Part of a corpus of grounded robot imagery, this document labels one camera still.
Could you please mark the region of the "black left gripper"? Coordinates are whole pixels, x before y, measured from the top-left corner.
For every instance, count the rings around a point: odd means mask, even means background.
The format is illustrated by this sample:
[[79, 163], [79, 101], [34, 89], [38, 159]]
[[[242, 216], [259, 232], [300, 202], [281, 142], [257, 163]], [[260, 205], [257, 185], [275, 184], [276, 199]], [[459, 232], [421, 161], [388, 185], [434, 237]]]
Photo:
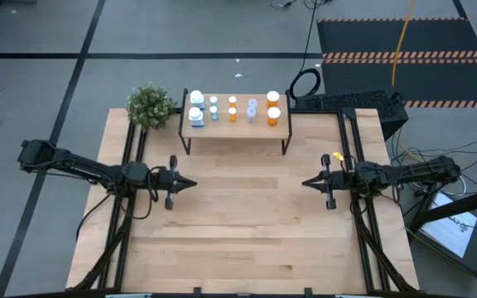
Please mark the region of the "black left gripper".
[[[176, 168], [177, 157], [176, 155], [170, 156], [169, 167], [155, 166], [151, 168], [151, 198], [153, 202], [159, 200], [158, 191], [165, 190], [167, 192], [165, 198], [165, 208], [167, 210], [173, 210], [173, 200], [171, 195], [173, 194], [173, 186], [176, 183]], [[177, 175], [177, 192], [189, 189], [197, 186], [198, 183], [189, 178], [178, 174]]]

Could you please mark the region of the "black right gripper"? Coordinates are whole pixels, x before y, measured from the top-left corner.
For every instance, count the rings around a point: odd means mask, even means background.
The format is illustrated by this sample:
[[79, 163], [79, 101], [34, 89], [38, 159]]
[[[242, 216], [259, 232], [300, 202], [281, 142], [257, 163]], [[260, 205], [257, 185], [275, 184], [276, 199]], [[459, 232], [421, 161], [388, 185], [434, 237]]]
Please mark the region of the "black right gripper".
[[333, 210], [337, 208], [334, 197], [335, 190], [352, 190], [355, 191], [355, 185], [352, 176], [344, 171], [330, 171], [330, 156], [324, 154], [321, 157], [321, 165], [323, 171], [315, 177], [312, 177], [301, 184], [306, 187], [320, 191], [326, 197], [326, 208]]

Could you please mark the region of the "white Melatonin supplement bottle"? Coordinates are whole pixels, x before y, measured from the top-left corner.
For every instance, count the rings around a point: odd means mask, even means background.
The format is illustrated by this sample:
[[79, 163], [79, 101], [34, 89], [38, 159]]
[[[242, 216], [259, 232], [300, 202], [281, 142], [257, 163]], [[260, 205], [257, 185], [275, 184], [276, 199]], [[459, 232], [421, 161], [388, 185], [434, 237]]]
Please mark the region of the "white Melatonin supplement bottle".
[[188, 119], [192, 127], [203, 127], [205, 125], [204, 113], [198, 107], [190, 108], [188, 112]]
[[190, 104], [200, 110], [205, 110], [205, 96], [199, 90], [193, 90], [190, 93]]

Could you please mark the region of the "green artificial plant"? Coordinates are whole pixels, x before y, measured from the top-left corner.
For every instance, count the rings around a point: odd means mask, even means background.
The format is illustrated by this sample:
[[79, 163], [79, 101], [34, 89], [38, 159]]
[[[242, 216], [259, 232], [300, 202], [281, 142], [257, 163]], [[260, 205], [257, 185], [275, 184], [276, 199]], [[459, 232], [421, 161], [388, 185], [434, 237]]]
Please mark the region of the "green artificial plant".
[[176, 101], [168, 91], [149, 82], [135, 88], [127, 97], [129, 119], [142, 129], [163, 129], [176, 110]]

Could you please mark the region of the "white paper sheet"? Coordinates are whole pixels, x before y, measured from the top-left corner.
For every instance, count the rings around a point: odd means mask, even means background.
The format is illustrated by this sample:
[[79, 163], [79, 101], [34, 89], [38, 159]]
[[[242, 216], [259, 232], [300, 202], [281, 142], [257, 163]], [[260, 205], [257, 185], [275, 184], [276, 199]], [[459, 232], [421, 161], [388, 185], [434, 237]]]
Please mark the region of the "white paper sheet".
[[421, 232], [457, 257], [463, 258], [476, 224], [477, 217], [466, 212], [424, 223]]

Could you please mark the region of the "black stand legs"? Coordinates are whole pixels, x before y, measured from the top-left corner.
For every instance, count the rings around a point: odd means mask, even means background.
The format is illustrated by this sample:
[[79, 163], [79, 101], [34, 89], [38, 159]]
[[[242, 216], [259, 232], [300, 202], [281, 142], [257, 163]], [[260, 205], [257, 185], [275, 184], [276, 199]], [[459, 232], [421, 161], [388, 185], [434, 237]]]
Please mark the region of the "black stand legs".
[[421, 212], [414, 217], [412, 230], [416, 233], [423, 224], [474, 210], [477, 210], [477, 194]]

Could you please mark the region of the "black hazard-striped floor mat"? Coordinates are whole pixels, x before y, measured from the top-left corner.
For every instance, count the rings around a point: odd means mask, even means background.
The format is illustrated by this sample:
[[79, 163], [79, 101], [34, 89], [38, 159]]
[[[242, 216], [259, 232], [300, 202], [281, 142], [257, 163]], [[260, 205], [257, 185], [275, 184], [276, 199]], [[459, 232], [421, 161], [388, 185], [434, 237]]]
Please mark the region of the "black hazard-striped floor mat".
[[477, 108], [477, 36], [463, 17], [320, 19], [328, 94], [398, 92], [409, 108]]

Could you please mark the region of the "wooden shelf black frame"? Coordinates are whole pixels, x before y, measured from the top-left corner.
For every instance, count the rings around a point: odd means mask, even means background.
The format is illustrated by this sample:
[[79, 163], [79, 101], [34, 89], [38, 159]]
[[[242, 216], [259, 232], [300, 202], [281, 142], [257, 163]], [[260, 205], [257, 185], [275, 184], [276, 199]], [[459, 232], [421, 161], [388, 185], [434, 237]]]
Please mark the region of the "wooden shelf black frame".
[[[229, 120], [229, 94], [205, 94], [205, 110], [203, 127], [192, 127], [188, 119], [188, 112], [192, 108], [190, 104], [190, 91], [184, 90], [182, 94], [180, 122], [178, 135], [184, 147], [185, 153], [190, 154], [191, 141], [201, 138], [213, 139], [274, 139], [279, 140], [282, 152], [286, 153], [290, 140], [292, 139], [292, 116], [290, 111], [290, 98], [282, 94], [279, 98], [277, 108], [282, 112], [278, 119], [278, 124], [274, 127], [267, 124], [267, 96], [265, 94], [235, 94], [237, 98], [236, 109], [237, 119], [235, 122]], [[219, 119], [213, 121], [210, 116], [210, 97], [218, 98]], [[247, 122], [246, 112], [248, 101], [256, 99], [258, 101], [257, 117], [253, 123]]]

